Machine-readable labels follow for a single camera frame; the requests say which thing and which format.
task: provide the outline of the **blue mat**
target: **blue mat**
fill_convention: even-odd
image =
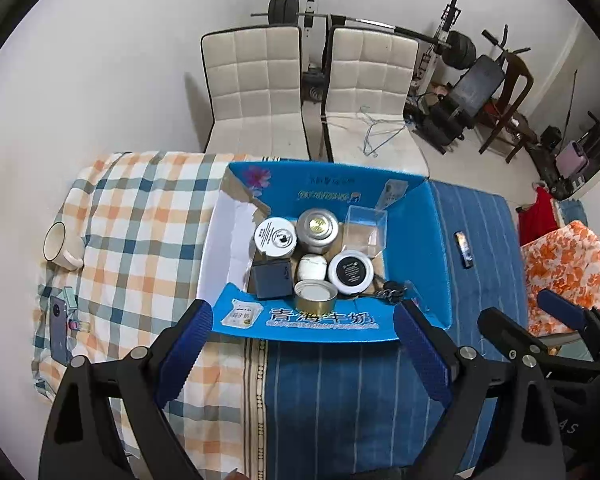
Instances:
[[[448,334],[487,358],[502,359],[481,338],[476,323],[481,310],[495,306],[526,327],[522,259],[507,203],[476,190],[430,183],[451,278]],[[462,267],[456,231],[468,238],[472,269]],[[265,403],[270,480],[327,479],[408,465],[442,414],[397,342],[270,342]],[[493,401],[485,403],[462,468],[475,465],[493,407]]]

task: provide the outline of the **clear plastic box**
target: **clear plastic box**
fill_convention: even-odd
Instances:
[[[385,210],[350,205],[344,223],[342,249],[354,249],[375,258],[386,247]]]

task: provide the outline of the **padded chair backrest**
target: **padded chair backrest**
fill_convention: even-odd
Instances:
[[[299,27],[222,30],[201,43],[214,120],[301,113]]]
[[[418,42],[362,28],[335,27],[325,112],[402,115]]]

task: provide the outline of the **open tin can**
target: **open tin can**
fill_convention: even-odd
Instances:
[[[325,316],[336,305],[338,289],[323,280],[302,280],[294,287],[296,309],[314,316]]]

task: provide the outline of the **small black box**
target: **small black box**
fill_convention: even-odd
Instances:
[[[540,143],[550,152],[560,144],[561,140],[562,134],[555,126],[547,126],[546,130],[542,132],[542,135],[540,136]]]
[[[294,293],[294,280],[291,275],[291,260],[267,260],[254,262],[251,277],[259,300],[288,298]]]

